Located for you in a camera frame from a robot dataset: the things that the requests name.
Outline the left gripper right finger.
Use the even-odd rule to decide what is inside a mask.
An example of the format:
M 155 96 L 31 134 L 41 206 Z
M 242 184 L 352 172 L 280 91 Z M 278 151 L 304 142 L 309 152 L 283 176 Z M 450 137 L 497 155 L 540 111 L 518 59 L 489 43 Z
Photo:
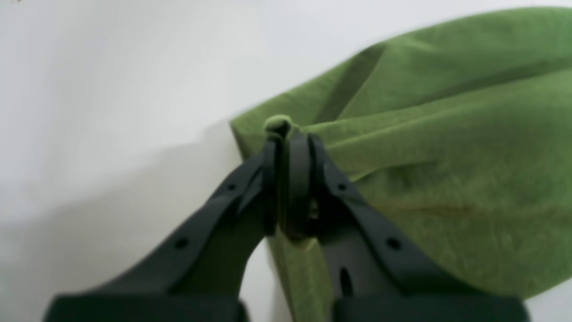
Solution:
M 445 272 L 374 210 L 312 135 L 285 142 L 282 230 L 316 238 L 334 303 L 331 322 L 528 322 L 516 297 Z

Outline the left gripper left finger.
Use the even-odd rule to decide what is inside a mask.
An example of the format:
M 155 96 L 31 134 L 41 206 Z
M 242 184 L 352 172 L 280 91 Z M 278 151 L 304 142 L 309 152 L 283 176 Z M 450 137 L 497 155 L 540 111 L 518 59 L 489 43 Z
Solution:
M 249 257 L 276 225 L 280 142 L 270 138 L 134 267 L 53 299 L 47 322 L 247 322 L 239 300 Z

